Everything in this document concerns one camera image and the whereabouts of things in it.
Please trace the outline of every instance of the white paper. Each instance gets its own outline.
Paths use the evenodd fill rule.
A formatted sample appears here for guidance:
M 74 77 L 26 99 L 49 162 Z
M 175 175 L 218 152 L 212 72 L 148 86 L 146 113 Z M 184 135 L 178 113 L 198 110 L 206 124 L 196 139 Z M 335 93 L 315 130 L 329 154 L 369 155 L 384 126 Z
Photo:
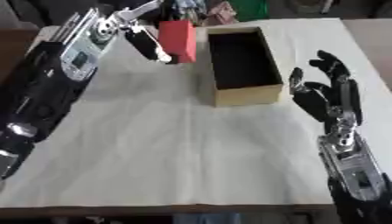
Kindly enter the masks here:
M 308 66 L 317 50 L 342 59 L 360 86 L 360 133 L 392 174 L 391 94 L 338 19 L 226 27 L 238 26 L 262 28 L 285 84 L 294 67 L 328 83 Z M 275 104 L 208 105 L 206 30 L 197 29 L 193 65 L 147 61 L 120 38 L 72 112 L 8 180 L 0 207 L 332 203 L 316 145 L 322 124 L 287 85 Z

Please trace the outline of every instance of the open box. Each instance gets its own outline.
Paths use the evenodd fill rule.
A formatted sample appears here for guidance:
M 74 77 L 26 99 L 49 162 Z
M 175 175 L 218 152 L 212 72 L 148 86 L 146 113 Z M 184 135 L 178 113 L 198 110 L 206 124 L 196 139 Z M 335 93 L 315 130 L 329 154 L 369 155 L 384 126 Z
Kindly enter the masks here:
M 259 27 L 208 31 L 215 106 L 273 103 L 283 82 Z

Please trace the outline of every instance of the robotic hand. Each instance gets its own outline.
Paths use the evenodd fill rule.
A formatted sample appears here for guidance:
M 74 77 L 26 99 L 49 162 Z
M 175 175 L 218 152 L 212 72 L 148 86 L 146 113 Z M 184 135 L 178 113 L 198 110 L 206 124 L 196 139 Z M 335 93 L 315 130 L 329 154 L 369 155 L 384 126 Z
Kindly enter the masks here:
M 346 66 L 328 52 L 310 61 L 330 79 L 330 85 L 303 82 L 303 71 L 290 77 L 294 102 L 324 124 L 318 138 L 319 155 L 328 172 L 328 186 L 343 224 L 384 224 L 392 221 L 392 188 L 365 140 L 356 131 L 362 124 L 358 85 Z
M 100 57 L 120 33 L 147 59 L 176 63 L 137 18 L 160 7 L 154 0 L 103 15 L 73 14 L 49 41 L 40 42 L 0 86 L 0 179 L 49 137 L 94 77 Z

